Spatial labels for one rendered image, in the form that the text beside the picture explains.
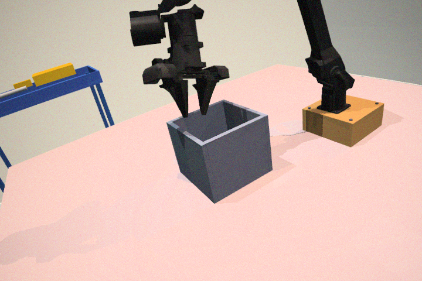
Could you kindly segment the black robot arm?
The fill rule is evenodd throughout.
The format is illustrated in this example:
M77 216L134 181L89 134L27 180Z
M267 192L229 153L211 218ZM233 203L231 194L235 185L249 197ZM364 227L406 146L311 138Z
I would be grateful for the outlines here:
M170 12L175 6L183 6L191 0L163 0L158 10L130 11L131 37L134 47L158 44L166 37L164 24L168 23L170 41L180 36L198 37L196 19L202 19L204 10L193 5L189 9ZM322 84L321 105L317 109L340 114L351 105L346 104L346 91L353 87L355 79L345 71L345 65L333 47L326 24L321 0L297 0L304 21L311 55L305 58L308 72Z

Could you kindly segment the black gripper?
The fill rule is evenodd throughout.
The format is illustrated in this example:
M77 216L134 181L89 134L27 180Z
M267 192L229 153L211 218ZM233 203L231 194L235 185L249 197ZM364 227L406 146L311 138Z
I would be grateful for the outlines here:
M195 78L199 107L202 115L206 115L210 99L217 83L230 78L226 66L206 67L206 62L201 62L199 49L203 42L198 42L196 36L180 36L171 40L168 53L172 53L173 64L157 63L143 71L144 84L157 84L162 79L160 88L167 90L174 99L182 116L188 117L188 80ZM202 69L204 68L204 69Z

